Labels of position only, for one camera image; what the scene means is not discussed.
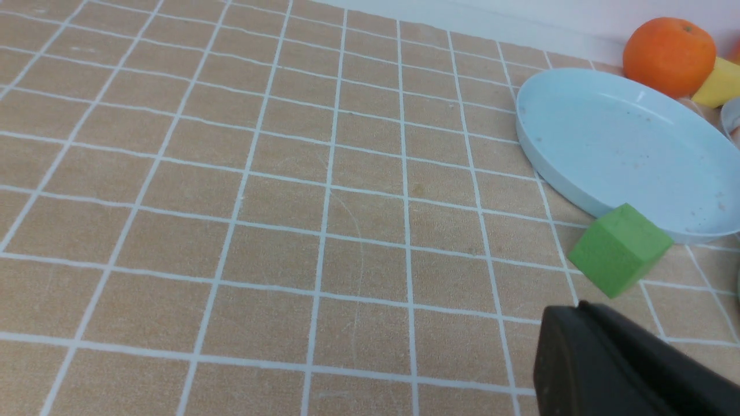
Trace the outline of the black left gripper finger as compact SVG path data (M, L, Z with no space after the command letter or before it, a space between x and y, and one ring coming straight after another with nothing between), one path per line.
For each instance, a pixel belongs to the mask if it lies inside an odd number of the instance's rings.
M541 415L737 415L737 384L610 306L544 309L533 383Z

